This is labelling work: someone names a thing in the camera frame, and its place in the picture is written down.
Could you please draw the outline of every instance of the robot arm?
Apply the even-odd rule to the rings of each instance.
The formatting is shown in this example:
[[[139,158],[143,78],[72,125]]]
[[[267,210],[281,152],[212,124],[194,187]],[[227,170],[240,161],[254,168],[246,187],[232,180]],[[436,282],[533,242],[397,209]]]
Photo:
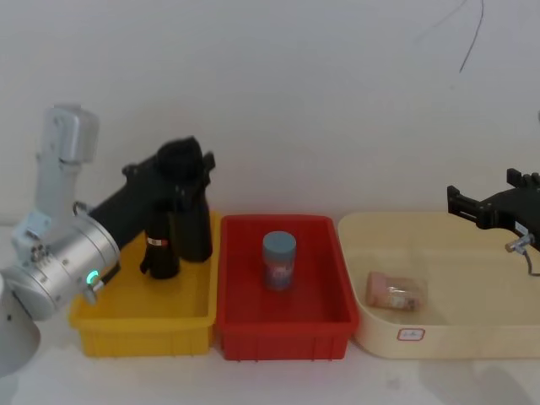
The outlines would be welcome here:
[[[68,122],[61,131],[54,125],[59,115]],[[13,233],[18,261],[0,275],[0,377],[18,370],[37,350],[34,321],[48,319],[76,294],[95,302],[97,290],[114,273],[101,280],[99,275],[118,263],[120,249],[145,229],[156,208],[184,214],[181,233],[189,234],[190,243],[209,240],[204,190],[215,163],[212,154],[202,156],[194,138],[167,143],[128,166],[124,187],[88,215],[73,216],[74,178],[80,164],[92,159],[96,135],[97,119],[87,111],[56,107],[46,115],[36,209]],[[54,153],[46,156],[47,148]],[[66,150],[74,159],[65,159]]]
[[[457,188],[447,189],[448,212],[473,221],[480,229],[502,228],[517,234],[519,238],[505,245],[508,252],[515,251],[526,257],[529,274],[532,263],[526,247],[540,251],[540,175],[523,175],[516,169],[506,171],[506,181],[513,186],[483,201],[463,196]]]

